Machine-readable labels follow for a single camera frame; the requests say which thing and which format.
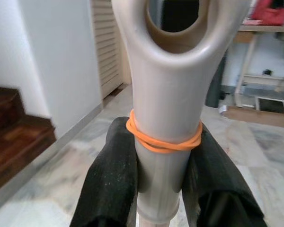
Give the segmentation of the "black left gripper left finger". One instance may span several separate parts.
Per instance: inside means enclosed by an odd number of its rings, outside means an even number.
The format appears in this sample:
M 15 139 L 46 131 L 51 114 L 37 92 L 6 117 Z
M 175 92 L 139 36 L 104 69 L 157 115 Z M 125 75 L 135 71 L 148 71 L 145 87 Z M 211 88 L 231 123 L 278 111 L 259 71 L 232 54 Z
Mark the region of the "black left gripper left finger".
M 128 117 L 110 124 L 90 166 L 70 227 L 136 227 L 138 165 Z

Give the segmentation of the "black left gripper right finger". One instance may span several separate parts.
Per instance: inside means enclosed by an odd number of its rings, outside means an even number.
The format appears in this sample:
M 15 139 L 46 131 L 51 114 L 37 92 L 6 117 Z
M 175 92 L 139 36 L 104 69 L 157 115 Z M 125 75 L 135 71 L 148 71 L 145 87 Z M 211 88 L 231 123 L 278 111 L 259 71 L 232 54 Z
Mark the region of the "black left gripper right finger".
M 189 227 L 266 227 L 242 174 L 204 127 L 182 183 Z

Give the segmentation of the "beige long handled brush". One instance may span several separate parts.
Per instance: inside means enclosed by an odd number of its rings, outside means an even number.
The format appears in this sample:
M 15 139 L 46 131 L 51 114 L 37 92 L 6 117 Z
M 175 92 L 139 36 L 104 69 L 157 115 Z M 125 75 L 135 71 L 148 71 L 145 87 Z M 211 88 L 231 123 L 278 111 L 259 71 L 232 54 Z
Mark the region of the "beige long handled brush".
M 198 0 L 197 20 L 172 33 L 154 24 L 150 0 L 112 0 L 128 54 L 139 131 L 176 144 L 195 135 L 212 78 L 250 2 Z M 168 227 L 178 211 L 191 151 L 158 154 L 134 141 L 140 224 Z

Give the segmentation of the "orange rubber band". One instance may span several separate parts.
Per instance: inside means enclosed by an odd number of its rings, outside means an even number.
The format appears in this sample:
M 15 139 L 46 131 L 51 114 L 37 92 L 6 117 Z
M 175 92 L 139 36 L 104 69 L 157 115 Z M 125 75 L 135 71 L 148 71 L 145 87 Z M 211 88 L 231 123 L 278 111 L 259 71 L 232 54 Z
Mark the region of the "orange rubber band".
M 134 110 L 130 111 L 129 119 L 126 122 L 127 130 L 149 151 L 158 154 L 169 154 L 178 151 L 191 151 L 198 147 L 202 140 L 203 124 L 199 121 L 195 135 L 181 143 L 170 143 L 152 138 L 138 130 L 135 124 Z

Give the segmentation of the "long wooden plank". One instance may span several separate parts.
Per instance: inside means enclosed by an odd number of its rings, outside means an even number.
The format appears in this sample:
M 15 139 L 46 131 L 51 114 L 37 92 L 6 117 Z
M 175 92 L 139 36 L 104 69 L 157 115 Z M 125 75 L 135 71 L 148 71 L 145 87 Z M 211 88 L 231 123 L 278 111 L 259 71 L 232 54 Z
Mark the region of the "long wooden plank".
M 222 115 L 232 120 L 284 128 L 284 113 L 273 113 L 236 106 L 226 106 L 226 110 L 222 111 Z

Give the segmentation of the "white framed dark panel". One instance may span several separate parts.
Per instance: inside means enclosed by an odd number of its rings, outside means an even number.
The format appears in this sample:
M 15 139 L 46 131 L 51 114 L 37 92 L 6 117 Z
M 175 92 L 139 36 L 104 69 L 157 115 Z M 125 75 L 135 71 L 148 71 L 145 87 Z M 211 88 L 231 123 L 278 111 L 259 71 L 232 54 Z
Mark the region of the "white framed dark panel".
M 255 104 L 258 111 L 284 114 L 283 99 L 256 96 Z

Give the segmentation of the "dark wooden staircase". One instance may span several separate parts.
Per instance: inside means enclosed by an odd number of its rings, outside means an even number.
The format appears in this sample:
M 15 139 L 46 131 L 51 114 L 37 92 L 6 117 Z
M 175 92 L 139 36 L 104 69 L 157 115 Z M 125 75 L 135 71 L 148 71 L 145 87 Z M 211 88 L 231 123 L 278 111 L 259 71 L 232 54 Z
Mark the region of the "dark wooden staircase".
M 26 114 L 19 91 L 0 87 L 0 188 L 55 141 L 50 119 Z

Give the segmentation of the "beige louvred door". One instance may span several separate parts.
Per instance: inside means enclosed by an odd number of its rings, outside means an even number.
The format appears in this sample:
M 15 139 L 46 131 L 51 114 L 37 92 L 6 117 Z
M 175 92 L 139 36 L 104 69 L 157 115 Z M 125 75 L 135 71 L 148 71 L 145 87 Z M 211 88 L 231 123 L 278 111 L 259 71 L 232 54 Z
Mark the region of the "beige louvred door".
M 131 84 L 131 73 L 111 0 L 90 0 L 98 73 L 102 97 L 122 84 Z

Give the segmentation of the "white sewing machine table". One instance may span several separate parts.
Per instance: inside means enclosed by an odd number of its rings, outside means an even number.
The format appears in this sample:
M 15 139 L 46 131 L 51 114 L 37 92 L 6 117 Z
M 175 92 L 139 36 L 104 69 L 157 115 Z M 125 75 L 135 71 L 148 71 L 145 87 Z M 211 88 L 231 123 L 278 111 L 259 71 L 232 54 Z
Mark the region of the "white sewing machine table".
M 235 43 L 248 44 L 247 53 L 245 54 L 238 82 L 234 91 L 234 103 L 239 108 L 242 108 L 244 106 L 241 99 L 241 88 L 244 84 L 277 86 L 278 88 L 280 88 L 282 84 L 284 84 L 284 78 L 275 76 L 252 75 L 248 72 L 253 52 L 255 51 L 257 42 L 262 33 L 284 33 L 284 25 L 242 25 L 234 38 Z

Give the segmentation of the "red bag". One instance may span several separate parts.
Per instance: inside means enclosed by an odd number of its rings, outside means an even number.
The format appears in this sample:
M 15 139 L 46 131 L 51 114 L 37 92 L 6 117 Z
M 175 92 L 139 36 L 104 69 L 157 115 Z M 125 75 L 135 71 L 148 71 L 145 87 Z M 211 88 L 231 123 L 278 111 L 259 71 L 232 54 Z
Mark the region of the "red bag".
M 284 24 L 284 8 L 257 8 L 251 15 L 252 20 L 259 20 L 263 26 L 282 26 Z

